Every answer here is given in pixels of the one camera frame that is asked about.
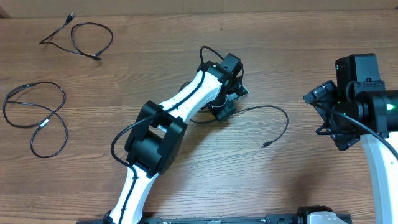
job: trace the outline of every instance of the white robotic arm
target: white robotic arm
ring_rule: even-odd
[[[184,89],[160,105],[148,101],[136,123],[116,136],[118,139],[131,129],[125,145],[129,164],[115,158],[127,166],[127,178],[117,205],[104,217],[103,224],[138,224],[155,179],[169,168],[177,155],[186,122],[206,106],[222,121],[235,112],[232,101],[248,94],[242,78],[237,77],[243,67],[240,59],[232,54],[222,59],[221,64],[202,61],[195,78]],[[165,131],[164,137],[149,131],[149,125]]]
[[[398,149],[398,132],[386,141]],[[372,179],[376,223],[398,223],[398,160],[390,150],[370,134],[361,136]]]
[[[163,109],[167,110],[171,108],[191,93],[199,84],[202,73],[202,71],[199,71],[193,81],[181,92],[173,96],[171,99],[161,103],[160,105],[163,106]],[[188,121],[196,112],[198,112],[198,110],[200,110],[200,108],[204,107],[207,103],[213,101],[218,96],[221,90],[221,84],[222,83],[220,83],[214,75],[205,72],[205,79],[202,86],[195,92],[195,94],[193,94],[193,96],[190,97],[189,100],[182,103],[178,108],[170,111],[169,114],[175,118],[182,118],[184,122]],[[159,128],[166,132],[164,127],[159,126]],[[110,213],[112,222],[115,224],[139,223],[142,218],[142,210],[150,188],[155,179],[159,176],[159,174],[156,173],[153,177],[148,178],[146,171],[136,165],[133,165],[133,168],[137,172],[137,179],[134,188],[130,193],[131,197],[127,200],[122,222],[119,221],[121,218],[121,210],[124,203],[126,203],[127,196],[129,195],[129,191],[133,183],[134,173],[131,168],[127,168],[126,183],[124,184],[118,203]]]

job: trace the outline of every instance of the white plastic part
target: white plastic part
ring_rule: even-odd
[[[200,83],[202,71],[199,71],[196,77],[187,85],[181,92],[177,93],[171,99],[161,103],[163,110],[167,110],[172,106],[176,105],[187,95],[189,95],[196,86]],[[181,117],[184,122],[189,121],[195,115],[200,108],[205,106],[208,102],[213,101],[221,90],[221,83],[217,77],[205,72],[205,79],[201,87],[189,98],[189,100],[182,103],[178,108],[169,112],[173,117]]]
[[[398,149],[398,132],[386,141]],[[361,136],[371,173],[376,223],[398,224],[398,161],[388,148],[374,136]]]
[[[313,212],[307,215],[308,224],[347,224],[333,212]]]
[[[133,165],[137,172],[137,181],[132,189],[129,200],[127,201],[126,210],[123,214],[122,224],[138,224],[142,218],[142,210],[144,208],[144,203],[149,194],[150,188],[154,184],[156,177],[159,174],[154,175],[152,178],[147,177],[147,173],[143,171],[138,166]],[[120,194],[120,198],[115,208],[112,210],[110,217],[112,218],[112,222],[115,224],[119,223],[120,214],[123,208],[123,204],[126,201],[126,197],[130,191],[132,185],[132,178],[134,177],[134,173],[132,169],[127,168],[127,178],[126,183],[124,183],[124,187],[122,193]]]
[[[43,123],[40,124],[40,127],[43,128],[48,122],[49,120],[46,119],[45,121],[43,121]]]
[[[203,72],[199,71],[196,77],[192,80],[192,82],[187,85],[183,90],[181,90],[181,92],[179,92],[173,98],[161,103],[160,105],[163,106],[163,110],[171,108],[176,103],[180,102],[182,99],[188,96],[200,83],[202,75]],[[182,103],[178,108],[170,111],[169,114],[171,114],[175,118],[181,117],[183,121],[186,122],[191,119],[192,116],[195,115],[198,110],[200,110],[200,108],[205,106],[210,101],[213,101],[218,96],[220,90],[221,83],[218,81],[218,79],[214,75],[205,72],[205,79],[203,80],[201,87],[189,98],[189,100]],[[166,131],[166,129],[161,126],[159,126],[159,128],[163,131]],[[127,202],[126,210],[124,211],[121,224],[139,223],[142,218],[144,203],[147,199],[150,188],[152,187],[156,177],[159,176],[159,174],[156,174],[152,178],[148,178],[146,176],[147,173],[141,168],[135,165],[133,167],[137,171],[138,178]],[[133,171],[130,168],[127,168],[126,183],[124,184],[118,204],[116,204],[116,207],[109,215],[112,218],[112,222],[115,224],[119,224],[121,210],[130,191],[133,177]]]

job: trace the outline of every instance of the green led light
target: green led light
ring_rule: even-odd
[[[392,105],[392,104],[387,104],[387,110],[392,110],[392,109],[394,109],[396,106],[395,105]]]

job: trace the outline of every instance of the black bracket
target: black bracket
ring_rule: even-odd
[[[329,80],[313,89],[303,98],[307,104],[314,101],[333,109],[339,104],[340,97],[337,86],[333,81]],[[323,124],[316,130],[316,133],[318,135],[330,135],[338,150],[345,151],[359,141],[359,136],[356,133],[342,130],[331,114],[320,108],[315,109],[323,120]]]
[[[307,224],[307,215],[313,212],[333,210],[327,206],[300,207],[296,214],[270,214],[264,217],[235,217],[235,218],[183,218],[183,219],[161,219],[143,218],[139,224]],[[102,220],[89,222],[76,222],[76,224],[114,224],[109,218],[109,212]],[[353,224],[350,214],[336,214],[336,216],[347,224]]]
[[[243,99],[249,91],[242,83],[242,76],[238,77],[243,69],[241,59],[233,54],[228,54],[221,63],[208,61],[198,67],[198,72],[204,70],[222,83],[217,98],[207,104],[207,108],[218,122],[226,121],[236,111],[234,100]]]
[[[161,112],[163,112],[162,106],[148,101],[141,108],[136,122]],[[150,125],[154,128],[159,125],[165,128],[167,131],[164,137],[161,138],[150,131]],[[173,163],[186,129],[187,124],[182,118],[174,118],[168,113],[139,123],[137,127],[131,129],[124,145],[124,149],[129,153],[126,160],[145,170],[149,178],[156,173],[163,174]]]

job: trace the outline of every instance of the robotic arm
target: robotic arm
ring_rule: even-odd
[[[202,62],[193,81],[171,99],[160,105],[148,101],[142,107],[137,126],[131,129],[124,147],[129,164],[126,183],[117,205],[105,215],[102,223],[140,222],[150,188],[174,161],[187,128],[186,122],[198,110],[209,108],[219,122],[236,111],[233,100],[248,94],[242,76],[237,77],[243,65],[232,54],[222,59],[220,64]],[[164,137],[148,130],[149,125],[165,131]]]
[[[376,56],[358,54],[336,61],[337,83],[329,80],[304,96],[330,135],[345,151],[361,141],[369,162],[376,223],[398,223],[398,90],[385,89]]]

